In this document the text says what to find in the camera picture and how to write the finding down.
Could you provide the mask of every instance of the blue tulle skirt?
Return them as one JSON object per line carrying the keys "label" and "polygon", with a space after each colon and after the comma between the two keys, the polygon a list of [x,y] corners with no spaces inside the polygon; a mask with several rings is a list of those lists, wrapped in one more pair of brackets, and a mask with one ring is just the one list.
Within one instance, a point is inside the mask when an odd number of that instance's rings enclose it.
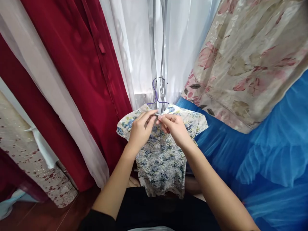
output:
{"label": "blue tulle skirt", "polygon": [[308,71],[249,134],[183,98],[177,105],[206,116],[196,142],[261,230],[308,230]]}

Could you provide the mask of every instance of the white curtain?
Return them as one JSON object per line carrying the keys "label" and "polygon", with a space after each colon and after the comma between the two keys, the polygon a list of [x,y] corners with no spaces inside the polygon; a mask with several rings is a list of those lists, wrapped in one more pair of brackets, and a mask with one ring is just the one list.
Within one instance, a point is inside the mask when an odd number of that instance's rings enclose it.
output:
{"label": "white curtain", "polygon": [[[162,52],[162,11],[156,1],[156,70]],[[176,103],[212,24],[219,0],[169,0],[166,17],[168,85]],[[148,1],[100,0],[133,110],[153,101]]]}
{"label": "white curtain", "polygon": [[0,0],[0,33],[75,140],[98,187],[103,187],[108,165],[20,0]]}

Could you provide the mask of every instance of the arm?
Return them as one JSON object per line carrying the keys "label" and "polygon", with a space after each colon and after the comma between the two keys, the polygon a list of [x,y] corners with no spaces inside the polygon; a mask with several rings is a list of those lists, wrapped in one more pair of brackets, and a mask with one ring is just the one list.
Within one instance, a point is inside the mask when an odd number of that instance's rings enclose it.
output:
{"label": "arm", "polygon": [[253,221],[245,206],[219,177],[200,149],[190,138],[185,125],[178,115],[158,117],[165,133],[171,133],[176,144],[184,152],[192,168],[203,196],[216,217],[222,230],[257,231],[259,228]]}
{"label": "arm", "polygon": [[142,113],[134,120],[130,138],[123,154],[104,189],[98,195],[92,209],[116,219],[129,180],[134,160],[139,150],[148,141],[154,125],[157,110]]}

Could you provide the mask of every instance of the hand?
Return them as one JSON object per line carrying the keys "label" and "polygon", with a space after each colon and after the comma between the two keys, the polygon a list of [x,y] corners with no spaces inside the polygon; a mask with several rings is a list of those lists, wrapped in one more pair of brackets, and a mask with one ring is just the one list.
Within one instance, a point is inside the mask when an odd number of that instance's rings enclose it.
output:
{"label": "hand", "polygon": [[153,115],[156,112],[157,110],[144,112],[133,122],[128,145],[137,153],[145,145],[150,137],[156,119],[156,116]]}
{"label": "hand", "polygon": [[164,131],[164,133],[170,133],[177,146],[179,146],[181,149],[186,145],[190,145],[192,142],[184,122],[179,115],[159,115],[156,124],[159,123],[161,123],[161,129]]}

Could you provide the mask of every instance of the red curtain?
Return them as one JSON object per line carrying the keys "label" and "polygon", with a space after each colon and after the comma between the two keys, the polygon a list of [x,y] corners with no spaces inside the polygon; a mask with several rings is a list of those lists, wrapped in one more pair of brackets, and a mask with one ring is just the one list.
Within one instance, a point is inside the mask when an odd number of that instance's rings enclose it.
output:
{"label": "red curtain", "polygon": [[132,111],[99,0],[21,0],[110,172],[126,141],[118,121]]}
{"label": "red curtain", "polygon": [[0,50],[1,78],[65,166],[78,189],[89,189],[94,185],[94,179],[79,148],[1,35]]}
{"label": "red curtain", "polygon": [[20,188],[39,202],[45,202],[49,198],[47,194],[25,174],[18,165],[0,148],[0,181],[8,191],[1,191],[0,198],[8,199],[12,195],[12,189]]}

